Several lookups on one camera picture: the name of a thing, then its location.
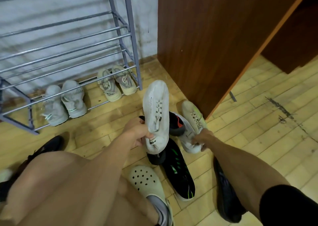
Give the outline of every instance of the white sneaker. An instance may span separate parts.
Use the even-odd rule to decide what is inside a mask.
[[[67,80],[62,86],[62,91],[67,91],[77,86],[79,86],[79,83],[76,81]],[[70,117],[77,118],[86,114],[87,108],[83,102],[83,97],[84,91],[81,87],[62,94],[62,102],[64,103]]]
[[[192,102],[185,100],[182,103],[182,114],[185,119],[188,120],[196,134],[199,134],[202,128],[207,128],[202,113]]]
[[[112,73],[124,70],[125,68],[122,66],[115,65],[112,67]],[[131,95],[137,91],[137,86],[133,79],[131,78],[128,71],[123,71],[114,75],[115,80],[119,83],[122,92],[125,95]]]
[[[52,96],[60,92],[61,88],[59,86],[51,85],[46,89],[45,95],[43,97]],[[43,109],[44,113],[41,115],[45,116],[45,120],[51,126],[57,126],[68,120],[68,114],[62,105],[60,95],[44,101]]]
[[[101,69],[97,73],[97,79],[102,78],[104,76],[111,75],[107,68]],[[121,92],[119,88],[115,84],[115,79],[113,76],[104,78],[102,80],[97,81],[100,88],[104,91],[104,94],[110,102],[119,100],[121,98]]]
[[[187,119],[185,119],[183,116],[176,114],[184,123],[185,125],[185,132],[183,135],[179,136],[179,140],[181,142],[182,147],[187,153],[198,153],[202,149],[202,144],[201,145],[193,145],[191,143],[193,137],[196,135],[194,129],[190,125]]]
[[[145,146],[149,154],[159,154],[169,140],[169,91],[162,80],[151,83],[143,97],[145,123],[154,138],[146,138]]]

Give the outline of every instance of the person's left hand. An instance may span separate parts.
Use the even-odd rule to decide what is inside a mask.
[[[142,137],[147,137],[149,139],[154,137],[154,135],[149,132],[145,122],[139,117],[133,118],[127,122],[123,130],[123,134],[124,133],[130,133],[133,136],[133,139],[135,140],[134,145],[136,146],[142,146]]]

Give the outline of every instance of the gray rack frame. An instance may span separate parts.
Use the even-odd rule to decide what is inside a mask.
[[[62,44],[65,44],[65,43],[70,43],[70,42],[77,41],[77,40],[80,40],[80,39],[85,39],[85,38],[88,38],[88,37],[91,37],[91,36],[107,33],[107,32],[110,32],[110,31],[116,31],[117,32],[117,37],[114,37],[114,38],[111,38],[111,39],[108,39],[108,40],[104,40],[104,41],[101,41],[101,42],[98,42],[98,43],[95,43],[95,44],[87,45],[87,46],[84,46],[84,47],[80,47],[80,48],[77,48],[77,49],[74,49],[74,50],[65,51],[63,53],[59,53],[59,54],[56,54],[56,55],[53,55],[53,56],[40,58],[40,59],[31,61],[31,62],[28,62],[28,63],[24,63],[24,64],[21,64],[21,65],[16,65],[16,66],[13,66],[11,68],[2,69],[2,70],[0,70],[0,74],[3,73],[3,72],[6,72],[6,71],[11,71],[11,70],[15,70],[15,69],[18,69],[18,68],[21,68],[21,67],[32,65],[32,64],[35,64],[35,63],[38,63],[38,62],[41,62],[41,61],[57,58],[57,57],[62,56],[62,55],[67,55],[67,54],[70,54],[70,53],[73,53],[73,52],[76,52],[76,51],[81,51],[81,50],[84,50],[84,49],[87,49],[87,48],[91,48],[91,47],[94,47],[94,46],[97,46],[97,45],[106,44],[106,43],[111,42],[111,41],[116,41],[117,40],[118,43],[115,44],[115,45],[107,46],[105,48],[101,48],[101,49],[98,49],[98,50],[93,50],[93,51],[86,52],[86,53],[83,53],[83,54],[80,54],[80,55],[76,55],[76,56],[73,56],[73,57],[69,57],[69,58],[66,58],[66,59],[55,61],[53,63],[49,63],[49,64],[44,65],[44,66],[40,66],[40,67],[37,67],[37,68],[33,68],[33,69],[30,69],[30,70],[27,70],[27,71],[25,71],[23,73],[27,73],[27,72],[35,71],[35,70],[42,69],[42,68],[45,68],[45,67],[49,67],[49,66],[52,66],[52,65],[56,65],[58,63],[62,63],[62,62],[68,61],[68,60],[72,60],[72,59],[75,59],[75,58],[79,58],[79,57],[82,57],[82,56],[86,56],[86,55],[89,55],[89,54],[92,54],[92,53],[95,53],[95,52],[99,52],[99,51],[102,51],[102,50],[107,50],[107,49],[110,49],[110,48],[118,47],[118,49],[120,49],[117,52],[114,52],[114,53],[111,53],[111,54],[107,54],[105,56],[102,56],[102,57],[99,57],[99,58],[96,58],[96,59],[92,59],[92,60],[86,61],[84,63],[73,65],[73,66],[70,66],[70,67],[67,67],[67,68],[59,69],[59,70],[47,73],[45,75],[41,75],[41,76],[37,76],[37,77],[31,78],[31,79],[27,79],[27,80],[24,80],[22,82],[19,82],[19,83],[13,84],[13,85],[11,83],[9,83],[7,81],[7,79],[10,79],[10,78],[12,78],[14,76],[21,75],[23,73],[13,74],[13,75],[5,77],[5,78],[0,76],[0,120],[2,120],[4,122],[8,122],[10,124],[13,124],[14,126],[16,126],[18,128],[21,128],[23,130],[26,130],[26,131],[34,134],[34,135],[39,134],[38,131],[40,129],[46,127],[46,126],[49,126],[49,124],[41,126],[41,127],[38,127],[38,128],[35,128],[34,123],[33,123],[33,118],[32,118],[32,106],[34,104],[43,102],[45,100],[48,100],[48,99],[50,99],[52,97],[61,95],[63,93],[71,91],[73,89],[68,90],[68,91],[63,91],[61,93],[58,93],[58,94],[53,95],[53,96],[45,97],[43,99],[39,99],[39,98],[42,97],[41,95],[40,96],[36,96],[34,98],[30,98],[28,95],[26,95],[21,90],[16,88],[16,86],[24,84],[24,83],[27,83],[27,82],[30,82],[32,80],[36,80],[36,79],[42,78],[44,76],[52,75],[52,74],[55,74],[55,73],[58,73],[58,72],[61,72],[61,71],[67,70],[67,69],[71,69],[71,68],[77,67],[79,65],[86,64],[86,63],[89,63],[89,62],[92,62],[92,61],[95,61],[95,60],[98,60],[98,59],[102,59],[102,58],[105,58],[105,57],[108,57],[108,56],[112,56],[112,55],[118,54],[118,53],[122,54],[123,61],[124,61],[124,68],[125,69],[122,70],[122,71],[130,70],[132,68],[136,68],[137,76],[132,71],[130,71],[130,73],[133,75],[135,81],[137,82],[137,87],[140,90],[142,90],[142,82],[141,82],[141,74],[140,74],[140,68],[139,68],[137,42],[136,42],[136,35],[135,35],[135,29],[134,29],[134,23],[133,23],[133,10],[132,10],[132,5],[131,5],[131,0],[125,0],[128,23],[126,23],[125,20],[116,11],[114,0],[109,0],[109,3],[110,3],[110,7],[111,7],[110,11],[106,11],[106,12],[102,12],[102,13],[98,13],[98,14],[93,14],[93,15],[88,15],[88,16],[84,16],[84,17],[80,17],[80,18],[76,18],[76,19],[69,19],[69,20],[65,20],[65,21],[60,21],[60,22],[57,22],[57,23],[46,24],[46,25],[42,25],[42,26],[38,26],[38,27],[23,29],[23,30],[20,30],[20,31],[14,31],[14,32],[10,32],[10,33],[0,34],[0,39],[1,39],[1,38],[4,38],[4,37],[11,36],[11,35],[17,35],[17,34],[30,32],[30,31],[45,29],[45,28],[49,28],[49,27],[53,27],[53,26],[66,24],[66,23],[73,23],[73,22],[76,22],[76,21],[80,21],[80,20],[84,20],[84,19],[90,19],[90,18],[94,18],[94,17],[97,17],[97,16],[107,15],[107,14],[112,14],[113,15],[113,20],[114,20],[114,24],[115,24],[114,28],[107,29],[107,30],[104,30],[104,31],[100,31],[100,32],[97,32],[97,33],[94,33],[94,34],[82,36],[82,37],[79,37],[79,38],[76,38],[76,39],[70,39],[70,40],[62,41],[62,42],[55,43],[55,44],[45,45],[45,46],[38,47],[38,48],[33,48],[33,49],[30,49],[30,50],[26,50],[26,51],[18,52],[18,53],[15,53],[15,54],[11,54],[9,56],[0,57],[0,61],[2,61],[2,60],[9,59],[9,58],[12,58],[12,57],[16,57],[16,56],[19,56],[19,55],[31,53],[31,52],[34,52],[34,51],[40,51],[40,50],[48,49],[48,48],[51,48],[51,47],[54,47],[54,46],[62,45]],[[121,31],[120,31],[120,29],[122,29],[122,28],[127,28],[128,33],[122,35]],[[125,37],[130,37],[131,38],[133,53],[131,53],[128,50],[128,48],[125,46],[125,44],[123,42],[123,39],[122,39],[122,38],[125,38]],[[133,66],[129,66],[128,61],[127,61],[127,56],[133,61]],[[78,87],[83,87],[83,86],[85,86],[87,84],[96,82],[98,80],[107,78],[107,77],[112,76],[112,75],[104,76],[104,77],[99,78],[99,79],[97,79],[96,76],[92,77],[92,78],[89,78],[89,79],[86,79],[84,81],[79,82],[79,86]],[[22,97],[26,101],[26,105],[20,106],[20,107],[15,108],[15,109],[12,109],[10,111],[3,112],[2,109],[3,109],[4,101],[3,101],[2,94],[3,94],[3,91],[7,90],[7,89],[15,92],[20,97]],[[100,103],[100,104],[98,104],[96,106],[88,108],[88,110],[91,110],[93,108],[96,108],[96,107],[101,106],[101,105],[103,105],[105,103],[108,103],[108,102],[109,101],[105,101],[105,102]],[[18,111],[18,110],[23,109],[23,108],[28,108],[28,118],[29,118],[28,119],[28,122],[29,122],[28,125],[22,124],[19,121],[14,120],[13,118],[9,117],[10,113]]]

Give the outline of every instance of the hand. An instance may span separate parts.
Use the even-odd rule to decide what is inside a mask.
[[[201,152],[205,151],[207,149],[207,145],[211,142],[212,139],[216,139],[213,132],[209,131],[206,128],[203,128],[200,134],[195,135],[192,139],[192,144],[203,144],[201,148]]]
[[[147,125],[145,125],[145,122],[139,117],[133,118],[129,120],[129,122],[127,122],[123,130],[123,134],[124,133],[129,133],[133,136],[133,140],[135,140],[133,146],[142,146],[142,137],[154,137],[154,135],[149,132]]]

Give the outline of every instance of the black sneaker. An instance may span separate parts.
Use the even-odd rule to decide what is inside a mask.
[[[169,111],[169,134],[182,136],[185,133],[185,124],[176,114]]]
[[[45,152],[55,152],[61,151],[64,145],[64,138],[62,136],[56,136],[49,140],[46,144],[40,147],[32,155],[28,156],[28,159],[25,160],[17,169],[17,171],[11,176],[8,181],[0,183],[0,202],[4,202],[7,199],[9,190],[14,182],[18,179],[21,173],[24,171],[26,166],[38,155]]]
[[[196,188],[178,145],[169,138],[164,151],[166,152],[166,160],[162,167],[175,189],[176,195],[182,201],[193,199]]]
[[[145,120],[145,116],[139,116],[140,119]],[[166,159],[166,152],[163,150],[159,154],[149,154],[147,153],[149,162],[152,165],[161,165]]]
[[[224,175],[216,157],[213,158],[213,167],[217,178],[217,210],[224,220],[230,223],[238,223],[247,211]]]

